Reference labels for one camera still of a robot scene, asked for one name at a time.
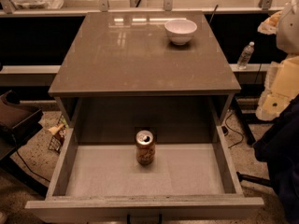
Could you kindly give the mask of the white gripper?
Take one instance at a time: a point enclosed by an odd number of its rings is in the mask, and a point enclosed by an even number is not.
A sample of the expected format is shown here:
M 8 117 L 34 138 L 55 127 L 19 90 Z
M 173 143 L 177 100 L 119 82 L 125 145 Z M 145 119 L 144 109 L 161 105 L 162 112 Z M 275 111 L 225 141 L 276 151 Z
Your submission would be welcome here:
M 257 31 L 264 35 L 275 35 L 282 12 L 278 11 L 261 22 Z M 270 121 L 280 113 L 299 94 L 299 56 L 271 62 L 264 81 L 264 91 L 258 102 L 256 117 Z

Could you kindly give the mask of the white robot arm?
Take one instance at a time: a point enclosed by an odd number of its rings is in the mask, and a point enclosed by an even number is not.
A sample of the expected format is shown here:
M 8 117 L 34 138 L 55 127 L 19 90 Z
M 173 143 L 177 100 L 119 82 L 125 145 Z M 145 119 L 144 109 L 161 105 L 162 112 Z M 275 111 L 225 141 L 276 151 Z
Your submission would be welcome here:
M 287 53 L 280 63 L 271 62 L 258 102 L 256 117 L 273 120 L 299 94 L 299 0 L 291 0 L 258 27 L 262 34 L 275 34 L 277 48 Z

